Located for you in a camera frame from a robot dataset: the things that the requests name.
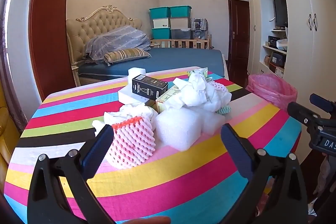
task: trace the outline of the teal storage bin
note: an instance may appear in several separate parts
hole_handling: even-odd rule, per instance
[[[151,19],[170,17],[169,7],[150,8],[149,11],[151,13]]]
[[[171,17],[190,17],[191,7],[188,5],[170,7]]]
[[[170,28],[152,29],[153,39],[170,39]]]

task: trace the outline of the headboard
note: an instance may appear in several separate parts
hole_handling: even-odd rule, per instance
[[[92,38],[115,28],[130,25],[140,30],[140,19],[127,18],[112,5],[103,6],[89,17],[67,19],[67,39],[71,65],[77,65],[83,60],[85,44]]]

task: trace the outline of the pink trash bag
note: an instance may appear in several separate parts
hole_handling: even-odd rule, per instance
[[[287,112],[290,102],[296,102],[297,90],[273,74],[250,75],[246,89]]]

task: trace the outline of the barcode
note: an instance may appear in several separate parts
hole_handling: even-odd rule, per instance
[[[146,76],[145,75],[139,75],[137,78],[136,78],[136,80],[142,80],[142,79],[144,79]]]

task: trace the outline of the human hand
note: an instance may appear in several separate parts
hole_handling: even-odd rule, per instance
[[[151,218],[132,219],[125,224],[170,224],[171,220],[168,216],[155,216]]]

